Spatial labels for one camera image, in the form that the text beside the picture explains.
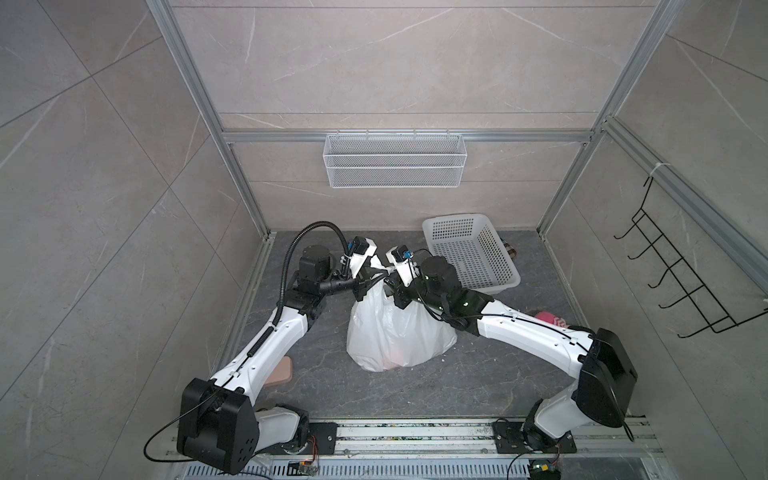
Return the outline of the aluminium mounting rail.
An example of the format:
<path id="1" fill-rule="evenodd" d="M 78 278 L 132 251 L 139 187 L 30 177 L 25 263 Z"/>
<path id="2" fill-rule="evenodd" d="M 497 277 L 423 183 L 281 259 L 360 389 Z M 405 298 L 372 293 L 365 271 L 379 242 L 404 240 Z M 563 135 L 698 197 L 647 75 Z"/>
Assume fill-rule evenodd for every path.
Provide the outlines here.
<path id="1" fill-rule="evenodd" d="M 577 452 L 499 454 L 500 418 L 326 419 L 339 425 L 332 455 L 260 453 L 240 479 L 674 479 L 650 423 L 632 434 L 589 423 L 573 429 Z"/>

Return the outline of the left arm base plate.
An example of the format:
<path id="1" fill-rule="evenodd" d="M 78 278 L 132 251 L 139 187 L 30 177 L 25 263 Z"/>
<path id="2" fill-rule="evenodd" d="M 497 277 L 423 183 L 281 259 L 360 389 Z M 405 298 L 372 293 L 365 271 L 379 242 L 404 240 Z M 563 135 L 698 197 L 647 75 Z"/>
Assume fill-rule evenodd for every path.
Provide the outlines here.
<path id="1" fill-rule="evenodd" d="M 332 455 L 335 453 L 339 425 L 335 422 L 310 422 L 297 437 L 285 444 L 269 446 L 261 453 L 274 455 Z"/>

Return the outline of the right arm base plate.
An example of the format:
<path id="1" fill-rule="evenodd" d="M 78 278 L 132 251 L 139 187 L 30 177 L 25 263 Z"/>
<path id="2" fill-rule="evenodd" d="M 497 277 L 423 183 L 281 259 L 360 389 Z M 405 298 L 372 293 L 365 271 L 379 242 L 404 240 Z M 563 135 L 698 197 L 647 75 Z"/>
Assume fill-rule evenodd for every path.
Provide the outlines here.
<path id="1" fill-rule="evenodd" d="M 499 454 L 577 452 L 573 437 L 569 433 L 560 439 L 553 439 L 540 432 L 535 426 L 528 429 L 524 422 L 503 418 L 492 422 L 491 429 Z"/>

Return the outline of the pink striped doll black hair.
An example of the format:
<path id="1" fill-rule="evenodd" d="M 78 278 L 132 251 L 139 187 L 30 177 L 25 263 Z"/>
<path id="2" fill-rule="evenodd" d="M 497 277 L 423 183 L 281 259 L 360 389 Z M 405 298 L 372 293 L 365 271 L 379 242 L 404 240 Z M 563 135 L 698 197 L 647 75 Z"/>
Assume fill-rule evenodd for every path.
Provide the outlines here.
<path id="1" fill-rule="evenodd" d="M 556 327 L 562 327 L 562 328 L 568 327 L 567 322 L 563 318 L 560 318 L 549 312 L 544 312 L 544 311 L 539 312 L 535 315 L 535 318 Z"/>

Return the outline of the white plastic bag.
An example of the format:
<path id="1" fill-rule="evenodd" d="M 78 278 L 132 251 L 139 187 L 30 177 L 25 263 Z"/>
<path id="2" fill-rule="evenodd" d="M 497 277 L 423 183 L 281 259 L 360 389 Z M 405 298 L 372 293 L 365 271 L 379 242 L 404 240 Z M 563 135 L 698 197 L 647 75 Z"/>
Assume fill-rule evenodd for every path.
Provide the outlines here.
<path id="1" fill-rule="evenodd" d="M 346 346 L 362 369 L 383 372 L 427 362 L 456 341 L 455 330 L 433 319 L 423 305 L 413 301 L 398 308 L 380 281 L 353 304 Z"/>

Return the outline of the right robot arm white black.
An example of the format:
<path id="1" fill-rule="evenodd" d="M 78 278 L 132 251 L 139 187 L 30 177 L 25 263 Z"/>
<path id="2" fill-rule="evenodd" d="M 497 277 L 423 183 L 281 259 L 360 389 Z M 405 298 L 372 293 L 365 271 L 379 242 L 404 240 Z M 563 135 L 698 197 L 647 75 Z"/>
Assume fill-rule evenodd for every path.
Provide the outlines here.
<path id="1" fill-rule="evenodd" d="M 556 326 L 464 287 L 442 256 L 416 263 L 411 252 L 389 256 L 385 283 L 397 307 L 420 304 L 457 331 L 496 340 L 557 367 L 572 383 L 529 411 L 521 435 L 529 449 L 556 446 L 577 427 L 597 423 L 630 429 L 626 416 L 638 374 L 612 331 Z"/>

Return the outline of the pink rectangular block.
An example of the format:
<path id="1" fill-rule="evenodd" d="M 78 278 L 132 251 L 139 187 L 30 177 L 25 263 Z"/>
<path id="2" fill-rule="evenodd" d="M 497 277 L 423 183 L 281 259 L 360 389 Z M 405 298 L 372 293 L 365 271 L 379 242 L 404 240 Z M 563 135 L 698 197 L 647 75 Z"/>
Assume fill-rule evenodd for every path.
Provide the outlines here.
<path id="1" fill-rule="evenodd" d="M 273 387 L 288 383 L 293 376 L 293 361 L 290 357 L 284 356 L 277 364 L 275 369 L 267 377 L 264 386 Z"/>

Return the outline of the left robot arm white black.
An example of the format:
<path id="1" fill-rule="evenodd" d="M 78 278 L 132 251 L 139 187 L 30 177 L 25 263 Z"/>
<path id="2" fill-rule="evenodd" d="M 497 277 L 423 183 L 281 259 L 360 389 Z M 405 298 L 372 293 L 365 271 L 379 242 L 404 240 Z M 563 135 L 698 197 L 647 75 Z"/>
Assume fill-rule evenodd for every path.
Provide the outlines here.
<path id="1" fill-rule="evenodd" d="M 241 352 L 211 379 L 193 379 L 184 389 L 177 451 L 228 474 L 237 474 L 257 453 L 274 446 L 300 452 L 309 440 L 305 411 L 288 405 L 256 410 L 268 378 L 289 349 L 311 328 L 327 296 L 351 291 L 361 299 L 383 272 L 374 261 L 376 244 L 355 237 L 351 255 L 333 268 L 320 245 L 304 249 L 297 271 L 268 322 Z"/>

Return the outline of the brown striped small object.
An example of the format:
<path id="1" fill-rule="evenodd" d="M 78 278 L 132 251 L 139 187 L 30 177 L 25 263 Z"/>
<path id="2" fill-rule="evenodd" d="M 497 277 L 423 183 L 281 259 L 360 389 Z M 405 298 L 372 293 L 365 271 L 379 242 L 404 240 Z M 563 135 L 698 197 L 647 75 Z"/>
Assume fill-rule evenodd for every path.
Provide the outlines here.
<path id="1" fill-rule="evenodd" d="M 508 254 L 508 255 L 509 255 L 509 256 L 510 256 L 512 259 L 514 259 L 514 258 L 517 256 L 517 251 L 516 251 L 516 249 L 515 249 L 515 248 L 514 248 L 514 247 L 513 247 L 513 246 L 512 246 L 510 243 L 508 243 L 508 242 L 504 242 L 504 247 L 505 247 L 505 249 L 506 249 L 506 251 L 507 251 L 507 254 Z"/>

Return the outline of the white perforated plastic tray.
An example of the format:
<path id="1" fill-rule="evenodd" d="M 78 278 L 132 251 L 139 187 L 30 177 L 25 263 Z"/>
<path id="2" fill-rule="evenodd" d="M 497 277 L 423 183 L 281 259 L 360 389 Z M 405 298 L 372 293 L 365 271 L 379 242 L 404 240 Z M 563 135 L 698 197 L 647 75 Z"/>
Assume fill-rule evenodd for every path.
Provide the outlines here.
<path id="1" fill-rule="evenodd" d="M 429 251 L 453 265 L 466 288 L 496 295 L 517 287 L 518 270 L 489 218 L 456 214 L 422 222 Z"/>

